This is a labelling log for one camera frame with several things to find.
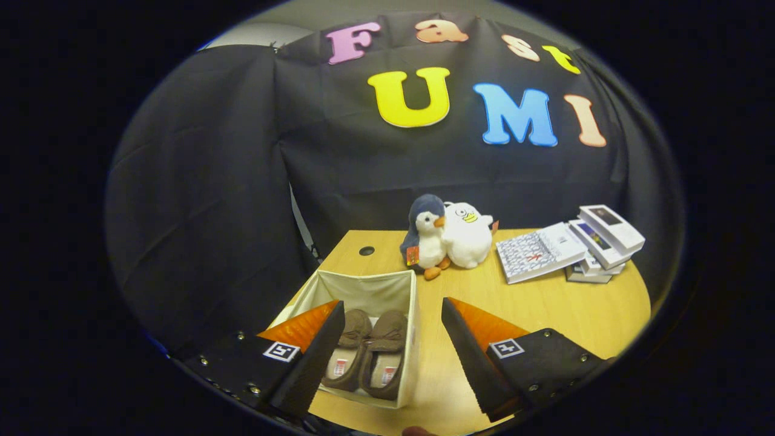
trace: foam letter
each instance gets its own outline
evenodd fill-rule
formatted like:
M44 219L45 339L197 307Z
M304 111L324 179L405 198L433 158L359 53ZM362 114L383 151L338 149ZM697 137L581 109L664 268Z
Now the foam letter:
M579 119L579 124L581 125L579 141L590 147L605 147L605 138L600 134L598 123L595 122L590 109L592 102L580 95L573 94L566 95L565 101L573 106L573 110L576 111L576 117Z
M555 46L542 46L542 48L554 56L554 60L557 61L558 64L560 64L561 67L565 68L566 70L570 71L573 74L581 74L581 70L574 67L570 62L570 56L560 51L559 48Z
M460 32L457 24L445 19L429 19L415 24L417 39L423 43L441 43L443 41L463 42L468 40L468 35Z
M530 44L526 43L525 41L520 40L519 38L514 38L511 35L501 35L501 39L506 41L508 44L508 49L513 51L517 56L524 57L525 59L530 59L531 61L535 62L541 60L541 58L538 57L538 54L531 50Z
M379 29L380 25L378 23L367 22L366 24L336 30L326 35L325 37L331 40L331 46L334 51L334 55L329 59L329 64L339 64L363 57L366 53L355 48L355 44L360 44L362 47L370 46L371 34L369 32L377 32Z
M482 96L487 109L487 132L482 135L484 142L508 143L511 138L503 128L505 121L520 143L525 140L528 125L532 124L530 142L542 147L557 145L557 138L552 133L552 121L549 119L549 96L545 92L526 89L522 94L522 104L517 106L500 85L477 83L474 91Z
M410 109L404 100L406 79L403 71L389 71L375 74L367 81L377 94L377 108L382 119L398 127L422 127L436 124L450 112L450 95L444 78L450 70L441 67L420 68L417 75L425 79L431 102L425 109Z

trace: slipper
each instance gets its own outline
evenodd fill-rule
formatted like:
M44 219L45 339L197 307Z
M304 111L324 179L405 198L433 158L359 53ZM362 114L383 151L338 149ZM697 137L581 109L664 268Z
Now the slipper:
M344 330L339 337L339 346L334 349L325 369L321 383L329 388L349 392L358 389L358 373L366 354L364 339L371 333L371 321L359 309L347 311L344 315Z
M358 383L374 398L398 398L407 324L403 313L389 310L377 320L369 339L364 342L366 349Z

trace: book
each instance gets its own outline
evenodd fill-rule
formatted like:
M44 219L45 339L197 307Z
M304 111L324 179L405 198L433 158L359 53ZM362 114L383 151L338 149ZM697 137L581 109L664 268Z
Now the book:
M582 283L608 283L613 278L610 274L584 274L579 264L568 265L565 267L565 279L568 282Z
M625 263L619 264L611 269L603 268L603 265L600 265L600 262L594 258L589 250L587 250L587 252L584 254L584 258L581 259L578 264L586 275L617 275L625 269Z
M495 243L509 285L572 265L587 247L566 223Z
M646 242L635 227L606 205L582 206L579 218L623 256L633 255Z
M611 245L608 245L608 242L583 220L571 220L568 224L570 229L589 248L594 258L600 262L602 268L611 269L630 259L630 256L624 256Z
M584 274L596 274L603 271L602 265L589 250L584 253L584 258L579 261L579 266L584 270Z

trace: plush toy tag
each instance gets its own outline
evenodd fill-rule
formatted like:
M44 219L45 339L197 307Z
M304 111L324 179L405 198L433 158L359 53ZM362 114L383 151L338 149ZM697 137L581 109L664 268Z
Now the plush toy tag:
M420 263L420 247L415 245L406 249L406 266Z

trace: blue letter m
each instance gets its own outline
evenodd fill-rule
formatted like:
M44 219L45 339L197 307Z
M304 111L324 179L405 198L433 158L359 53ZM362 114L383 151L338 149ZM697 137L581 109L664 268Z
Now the blue letter m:
M520 143L525 141L528 126L532 124L530 142L542 147L557 145L557 138L552 133L552 121L549 119L549 96L545 92L526 89L522 94L522 104L517 106L499 85L477 83L474 91L482 96L487 108L487 132L482 135L484 142L507 144L511 138L504 129L505 121Z

